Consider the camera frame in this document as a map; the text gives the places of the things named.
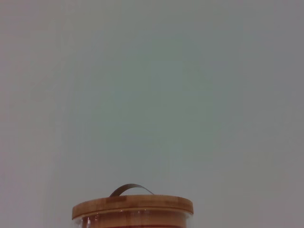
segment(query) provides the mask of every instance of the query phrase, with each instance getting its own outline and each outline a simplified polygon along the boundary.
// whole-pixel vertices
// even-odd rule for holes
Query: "lid handle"
[[[128,189],[132,189],[132,188],[142,188],[142,189],[146,189],[145,187],[139,185],[139,184],[125,184],[123,186],[120,186],[118,189],[116,189],[111,195],[110,197],[113,196],[120,196],[124,191],[127,191]]]

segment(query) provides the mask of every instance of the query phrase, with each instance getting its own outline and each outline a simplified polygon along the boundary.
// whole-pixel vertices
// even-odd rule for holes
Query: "jar lid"
[[[134,187],[144,188],[136,184],[123,185],[115,190],[110,197],[94,199],[74,206],[72,219],[92,213],[136,208],[178,209],[193,214],[192,202],[182,197],[165,195],[119,196],[125,190]]]

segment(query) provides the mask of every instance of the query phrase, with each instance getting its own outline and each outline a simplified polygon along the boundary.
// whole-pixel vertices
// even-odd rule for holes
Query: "bamboo lid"
[[[108,198],[94,199],[80,203],[73,207],[72,219],[92,213],[104,213],[123,209],[175,209],[193,214],[193,204],[190,200],[165,195],[131,195],[119,196],[129,188],[141,187],[136,184],[127,184],[118,188]]]

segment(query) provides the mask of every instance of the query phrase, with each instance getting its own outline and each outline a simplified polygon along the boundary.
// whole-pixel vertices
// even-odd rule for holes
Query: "jar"
[[[193,204],[190,200],[165,195],[120,196],[134,187],[144,188],[136,184],[123,185],[108,198],[74,206],[74,228],[191,228]]]

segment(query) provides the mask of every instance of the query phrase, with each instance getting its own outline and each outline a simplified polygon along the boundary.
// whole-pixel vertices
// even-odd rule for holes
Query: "wooden lid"
[[[193,214],[193,204],[185,198],[164,195],[131,195],[112,196],[80,203],[73,207],[72,219],[92,213],[138,208],[178,209]]]

